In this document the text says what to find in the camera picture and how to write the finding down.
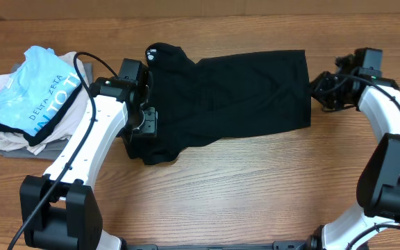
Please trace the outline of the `black t-shirt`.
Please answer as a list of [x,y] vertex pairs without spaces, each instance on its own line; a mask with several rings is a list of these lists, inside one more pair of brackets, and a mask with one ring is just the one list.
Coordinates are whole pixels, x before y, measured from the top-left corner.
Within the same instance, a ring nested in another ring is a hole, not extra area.
[[149,105],[155,137],[133,136],[131,159],[171,162],[187,147],[309,127],[311,96],[303,50],[263,51],[190,60],[181,47],[146,50],[153,75]]

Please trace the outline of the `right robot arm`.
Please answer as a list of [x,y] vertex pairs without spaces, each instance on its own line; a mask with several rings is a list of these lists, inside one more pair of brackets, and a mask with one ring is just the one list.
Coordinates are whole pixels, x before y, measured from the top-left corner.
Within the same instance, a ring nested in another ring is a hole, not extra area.
[[380,232],[400,231],[400,88],[383,77],[382,59],[380,49],[356,49],[336,59],[335,73],[322,72],[311,83],[324,112],[354,108],[364,114],[378,145],[358,179],[357,201],[300,249],[366,249]]

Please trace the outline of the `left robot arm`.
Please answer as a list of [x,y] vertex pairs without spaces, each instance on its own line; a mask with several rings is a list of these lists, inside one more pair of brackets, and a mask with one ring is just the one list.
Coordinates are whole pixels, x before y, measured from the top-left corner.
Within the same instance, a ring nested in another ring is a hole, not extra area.
[[157,112],[148,98],[153,75],[139,60],[124,59],[117,75],[88,90],[85,114],[73,136],[41,177],[27,176],[19,190],[23,224],[15,239],[38,249],[126,249],[107,233],[94,185],[115,138],[154,138]]

